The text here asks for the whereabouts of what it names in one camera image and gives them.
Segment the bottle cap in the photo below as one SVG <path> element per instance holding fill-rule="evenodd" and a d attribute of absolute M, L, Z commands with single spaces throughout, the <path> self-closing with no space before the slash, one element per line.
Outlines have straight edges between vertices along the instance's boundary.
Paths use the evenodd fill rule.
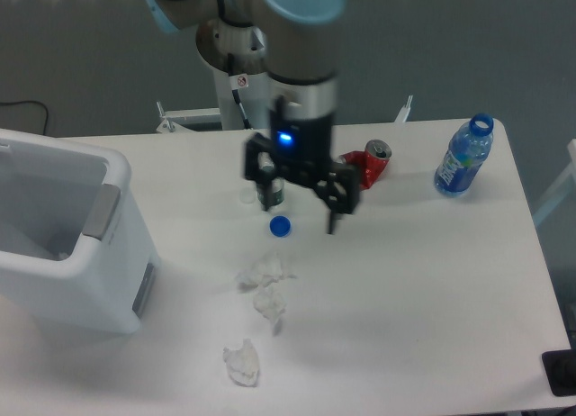
<path fill-rule="evenodd" d="M 478 113 L 470 120 L 469 126 L 472 134 L 485 137 L 494 129 L 494 120 L 489 114 Z"/>
<path fill-rule="evenodd" d="M 284 236 L 288 236 L 288 234 L 290 234 L 291 227 L 292 225 L 290 224 L 290 220 L 282 215 L 275 216 L 270 221 L 270 231 L 277 238 L 283 238 Z"/>

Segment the blue led light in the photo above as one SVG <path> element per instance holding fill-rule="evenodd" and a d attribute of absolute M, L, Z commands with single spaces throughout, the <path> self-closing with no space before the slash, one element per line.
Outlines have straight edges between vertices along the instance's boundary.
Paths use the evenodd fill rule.
<path fill-rule="evenodd" d="M 292 146 L 292 143 L 294 143 L 292 135 L 286 134 L 285 132 L 278 132 L 278 141 L 284 146 Z"/>

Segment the cable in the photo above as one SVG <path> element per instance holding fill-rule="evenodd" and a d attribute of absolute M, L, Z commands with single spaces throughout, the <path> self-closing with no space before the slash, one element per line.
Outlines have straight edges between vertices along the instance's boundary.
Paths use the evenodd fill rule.
<path fill-rule="evenodd" d="M 41 101 L 36 101 L 34 99 L 27 99 L 24 101 L 12 101 L 12 102 L 0 101 L 0 107 L 12 107 L 15 105 L 22 105 L 22 104 L 34 104 L 34 105 L 38 105 L 44 109 L 45 116 L 44 116 L 44 127 L 42 128 L 42 135 L 46 135 L 46 132 L 48 129 L 48 119 L 50 117 L 50 111 L 48 110 L 48 107 L 45 105 L 45 103 L 43 103 Z"/>
<path fill-rule="evenodd" d="M 233 68 L 234 68 L 234 55 L 228 53 L 228 77 L 232 77 Z M 236 103 L 238 109 L 240 110 L 240 116 L 242 117 L 242 123 L 244 123 L 244 129 L 251 130 L 252 125 L 248 120 L 248 115 L 246 114 L 246 110 L 244 110 L 244 105 L 242 105 L 242 101 L 240 100 L 240 94 L 238 93 L 238 90 L 232 89 L 232 96 L 234 97 L 234 102 Z"/>

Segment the white bin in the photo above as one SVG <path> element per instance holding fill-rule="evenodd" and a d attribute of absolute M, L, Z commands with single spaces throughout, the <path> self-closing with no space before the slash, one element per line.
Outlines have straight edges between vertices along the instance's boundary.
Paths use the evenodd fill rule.
<path fill-rule="evenodd" d="M 0 293 L 36 316 L 135 331 L 159 258 L 130 178 L 115 150 L 0 130 Z"/>

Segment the red soda can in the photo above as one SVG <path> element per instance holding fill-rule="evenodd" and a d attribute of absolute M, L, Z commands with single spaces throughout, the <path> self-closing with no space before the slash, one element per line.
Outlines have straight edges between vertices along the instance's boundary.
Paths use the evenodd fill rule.
<path fill-rule="evenodd" d="M 388 144 L 382 140 L 370 140 L 363 152 L 359 150 L 348 152 L 338 157 L 338 161 L 358 166 L 362 172 L 361 187 L 368 189 L 380 177 L 391 156 L 392 149 Z"/>

